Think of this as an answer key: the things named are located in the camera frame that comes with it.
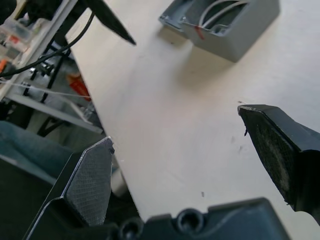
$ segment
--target person's leg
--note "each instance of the person's leg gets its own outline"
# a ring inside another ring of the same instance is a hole
[[[16,161],[23,156],[50,176],[58,178],[72,153],[71,149],[49,139],[0,121],[0,154],[4,156]]]

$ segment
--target light wood surface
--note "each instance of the light wood surface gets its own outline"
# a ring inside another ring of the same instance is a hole
[[[283,0],[237,64],[163,29],[171,2],[112,0],[137,46],[95,19],[72,49],[141,217],[266,197],[292,239],[320,239],[313,218],[284,202],[237,114],[240,102],[274,105],[320,132],[320,1]]]

